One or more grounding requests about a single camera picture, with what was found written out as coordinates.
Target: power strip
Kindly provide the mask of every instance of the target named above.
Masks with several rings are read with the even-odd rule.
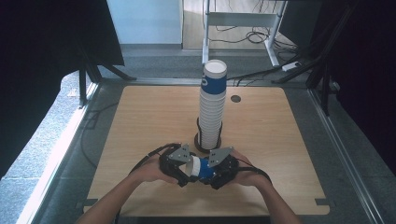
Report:
[[[299,63],[299,62],[288,63],[288,64],[282,66],[282,70],[283,70],[284,72],[288,72],[288,71],[290,71],[291,69],[294,69],[294,68],[300,67],[300,66],[301,66],[301,63]]]

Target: black curtain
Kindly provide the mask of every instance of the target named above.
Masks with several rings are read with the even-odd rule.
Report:
[[[396,14],[388,1],[360,1],[337,41],[338,99],[396,174]]]
[[[106,0],[0,3],[0,176],[45,117],[82,55],[123,65]]]

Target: forearm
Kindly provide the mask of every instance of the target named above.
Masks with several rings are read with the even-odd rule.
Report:
[[[128,175],[90,208],[77,223],[110,223],[129,196],[142,183],[138,175]]]
[[[255,187],[264,198],[275,224],[302,223],[265,177],[256,176]]]

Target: person's arm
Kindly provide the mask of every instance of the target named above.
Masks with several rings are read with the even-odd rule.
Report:
[[[236,150],[233,151],[232,155],[240,160],[240,167],[248,166],[247,164],[243,163],[243,161],[251,164],[247,157],[245,157]],[[267,205],[268,211],[271,215],[271,218],[273,219],[275,224],[302,223],[301,220],[294,214],[291,208],[282,199],[282,197],[273,187],[271,182],[263,175],[259,175],[251,171],[239,172],[236,175],[235,179],[230,182],[230,184],[232,183],[237,183],[243,186],[256,187],[262,195],[265,204]]]
[[[158,155],[151,157],[140,168],[125,177],[114,189],[84,213],[77,223],[111,223],[129,196],[143,182],[161,179],[177,184],[176,179],[164,175],[160,170],[158,158]]]

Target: black strap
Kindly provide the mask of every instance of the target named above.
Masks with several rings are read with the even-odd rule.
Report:
[[[148,155],[146,155],[140,162],[137,163],[137,165],[131,170],[131,172],[135,171],[137,168],[143,165],[150,157],[154,156],[155,154],[161,152],[162,150],[169,148],[169,147],[181,147],[181,144],[179,143],[171,143],[171,144],[166,144],[163,147],[159,147],[157,149],[154,149],[151,151]]]
[[[261,170],[261,169],[259,169],[259,168],[257,168],[257,167],[254,167],[254,166],[245,166],[245,167],[238,167],[236,170],[237,170],[238,172],[240,172],[240,171],[252,171],[252,172],[254,172],[254,173],[256,173],[256,174],[263,175],[263,176],[264,176],[265,178],[267,178],[267,179],[270,181],[270,183],[272,184],[272,181],[271,181],[270,176],[269,176],[267,173],[265,173],[263,170]]]

